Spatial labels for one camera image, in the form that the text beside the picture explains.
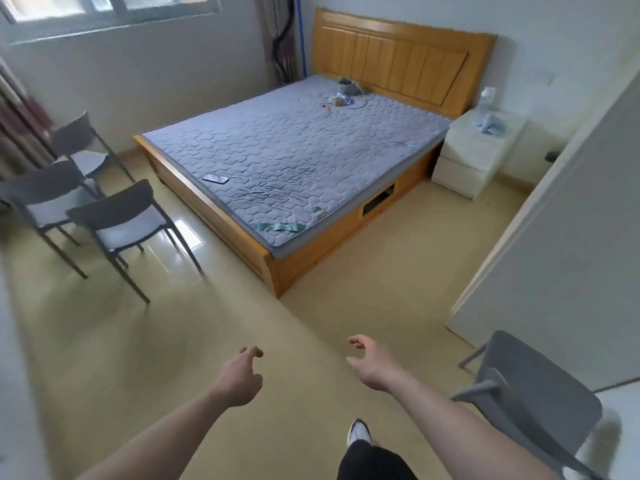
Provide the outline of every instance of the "person's right hand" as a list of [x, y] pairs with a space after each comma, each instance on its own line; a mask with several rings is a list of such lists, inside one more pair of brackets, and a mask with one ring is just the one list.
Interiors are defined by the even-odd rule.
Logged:
[[402, 375], [404, 369], [384, 344], [379, 344], [366, 335], [356, 335], [349, 343], [364, 350], [364, 357], [347, 357], [347, 362], [362, 383], [374, 390], [389, 392], [390, 383]]
[[253, 373], [253, 358], [263, 355], [258, 347], [242, 347], [240, 354], [222, 366], [214, 390], [224, 398], [226, 407], [244, 406], [260, 392], [262, 376]]

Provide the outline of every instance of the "black pants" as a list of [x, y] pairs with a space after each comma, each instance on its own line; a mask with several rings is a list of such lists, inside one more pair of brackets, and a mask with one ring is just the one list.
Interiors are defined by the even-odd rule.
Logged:
[[351, 444], [338, 469], [338, 480], [417, 480], [400, 455], [366, 441]]

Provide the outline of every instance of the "person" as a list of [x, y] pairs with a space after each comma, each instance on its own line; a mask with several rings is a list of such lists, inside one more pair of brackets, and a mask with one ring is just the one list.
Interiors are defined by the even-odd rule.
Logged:
[[[445, 398], [405, 370], [389, 349], [356, 335], [349, 339], [363, 358], [347, 361], [364, 385], [384, 391], [409, 414], [453, 480], [558, 480], [524, 448], [459, 404]], [[244, 406], [262, 388], [253, 360], [258, 347], [240, 350], [224, 364], [212, 389], [149, 427], [78, 480], [178, 480], [205, 435], [229, 408]], [[373, 444], [367, 425], [356, 419], [338, 480], [414, 480], [396, 453]]]

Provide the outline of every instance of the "wooden bed frame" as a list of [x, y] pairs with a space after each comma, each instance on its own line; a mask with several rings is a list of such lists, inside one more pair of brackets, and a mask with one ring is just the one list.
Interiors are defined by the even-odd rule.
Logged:
[[[489, 34], [317, 9], [314, 68], [324, 76], [350, 77], [368, 91], [455, 119], [471, 106], [495, 39]], [[134, 138], [148, 155], [157, 176], [260, 276], [278, 298], [302, 275], [426, 178], [432, 159], [438, 153], [435, 149], [425, 154], [398, 178], [382, 186], [373, 202], [367, 202], [341, 218], [303, 248], [284, 258], [275, 258], [144, 138]], [[391, 195], [385, 193], [389, 188], [393, 190]]]

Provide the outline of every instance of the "beige tile floor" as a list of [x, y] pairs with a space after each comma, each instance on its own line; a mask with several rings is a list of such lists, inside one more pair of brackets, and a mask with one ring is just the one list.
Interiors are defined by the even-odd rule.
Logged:
[[[81, 230], [72, 231], [80, 248], [56, 240], [87, 281], [32, 232], [3, 227], [13, 305], [60, 479], [212, 384], [220, 365], [251, 344], [266, 353], [257, 365], [263, 391], [220, 419], [183, 478], [335, 478], [355, 417], [419, 478], [447, 478], [400, 407], [354, 379], [346, 339], [367, 333], [388, 342], [444, 394], [468, 385], [471, 377], [456, 363], [470, 347], [444, 322], [523, 194], [494, 183], [471, 202], [424, 182], [278, 301], [142, 157], [128, 165], [151, 179], [160, 204], [201, 238], [194, 252], [205, 278], [156, 235], [144, 254], [124, 253], [152, 300], [145, 306]], [[126, 186], [117, 169], [100, 181], [108, 193]]]

